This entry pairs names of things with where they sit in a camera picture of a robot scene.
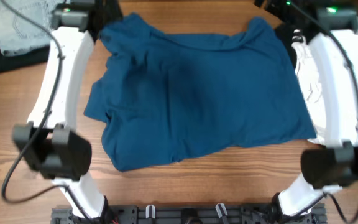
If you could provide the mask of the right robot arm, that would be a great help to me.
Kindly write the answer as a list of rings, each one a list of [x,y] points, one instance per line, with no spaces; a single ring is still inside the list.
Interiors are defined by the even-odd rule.
[[[274,196],[268,211],[272,222],[294,222],[304,219],[323,198],[358,181],[358,12],[353,1],[255,5],[302,31],[322,87],[324,148],[302,153],[301,174]]]

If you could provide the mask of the dark blue polo shirt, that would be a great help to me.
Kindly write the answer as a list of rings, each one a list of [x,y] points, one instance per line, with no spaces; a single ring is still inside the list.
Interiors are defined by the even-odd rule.
[[[295,69],[263,18],[245,32],[166,34],[138,14],[112,22],[84,114],[121,172],[316,136]]]

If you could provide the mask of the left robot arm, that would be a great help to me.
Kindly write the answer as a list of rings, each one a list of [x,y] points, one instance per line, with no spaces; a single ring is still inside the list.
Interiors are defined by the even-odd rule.
[[[12,138],[32,171],[52,181],[70,203],[54,210],[52,223],[116,223],[117,218],[90,174],[91,144],[77,135],[76,109],[85,68],[98,34],[122,18],[116,0],[67,1],[55,6],[46,34],[47,67],[35,106]]]

